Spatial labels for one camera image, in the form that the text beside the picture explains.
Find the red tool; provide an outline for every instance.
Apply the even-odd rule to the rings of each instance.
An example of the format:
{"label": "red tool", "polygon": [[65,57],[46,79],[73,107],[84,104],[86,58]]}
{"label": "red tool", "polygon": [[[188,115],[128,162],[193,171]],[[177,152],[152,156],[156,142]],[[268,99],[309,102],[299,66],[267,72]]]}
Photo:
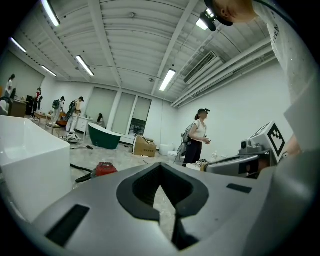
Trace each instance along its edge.
{"label": "red tool", "polygon": [[95,175],[97,177],[117,173],[117,169],[111,162],[100,162],[99,165],[95,169]]}

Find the green bathtub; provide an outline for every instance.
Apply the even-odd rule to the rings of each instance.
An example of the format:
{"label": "green bathtub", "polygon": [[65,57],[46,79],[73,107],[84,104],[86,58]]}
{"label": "green bathtub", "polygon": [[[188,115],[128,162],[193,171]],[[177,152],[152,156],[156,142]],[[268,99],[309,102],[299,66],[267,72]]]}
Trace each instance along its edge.
{"label": "green bathtub", "polygon": [[115,150],[120,142],[121,134],[104,129],[94,123],[89,123],[89,134],[92,144],[108,150]]}

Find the bathtub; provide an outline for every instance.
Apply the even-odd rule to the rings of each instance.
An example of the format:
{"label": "bathtub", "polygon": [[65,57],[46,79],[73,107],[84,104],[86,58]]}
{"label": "bathtub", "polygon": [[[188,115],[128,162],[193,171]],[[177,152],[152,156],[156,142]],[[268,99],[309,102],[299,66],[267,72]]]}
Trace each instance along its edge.
{"label": "bathtub", "polygon": [[0,165],[14,206],[30,223],[73,187],[70,145],[25,118],[0,116]]}
{"label": "bathtub", "polygon": [[115,150],[120,142],[121,134],[102,128],[90,122],[89,134],[92,144],[108,150]]}

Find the cap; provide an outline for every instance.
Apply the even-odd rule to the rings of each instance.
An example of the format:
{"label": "cap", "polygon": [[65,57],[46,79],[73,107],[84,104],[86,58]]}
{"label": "cap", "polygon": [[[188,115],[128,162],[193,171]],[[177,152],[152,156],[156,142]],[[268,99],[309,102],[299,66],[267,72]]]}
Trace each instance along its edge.
{"label": "cap", "polygon": [[214,18],[218,20],[221,24],[225,26],[232,26],[233,23],[225,20],[223,17],[219,16],[220,12],[217,7],[214,5],[214,0],[204,0],[206,7],[208,7],[211,12],[214,14]]}
{"label": "cap", "polygon": [[206,111],[205,109],[201,108],[198,110],[198,114],[202,113],[202,112],[206,112],[208,114],[208,111]]}

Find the white cabinet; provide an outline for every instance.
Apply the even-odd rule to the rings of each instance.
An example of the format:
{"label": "white cabinet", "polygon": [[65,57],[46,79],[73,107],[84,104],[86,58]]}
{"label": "white cabinet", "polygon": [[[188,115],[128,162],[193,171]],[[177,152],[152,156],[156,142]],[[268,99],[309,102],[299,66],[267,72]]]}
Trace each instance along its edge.
{"label": "white cabinet", "polygon": [[85,118],[83,116],[79,116],[75,129],[80,132],[83,132],[84,136],[86,136],[86,131],[88,129],[88,123],[92,123],[92,121],[93,121],[93,119],[91,119],[91,118],[89,119],[89,118]]}

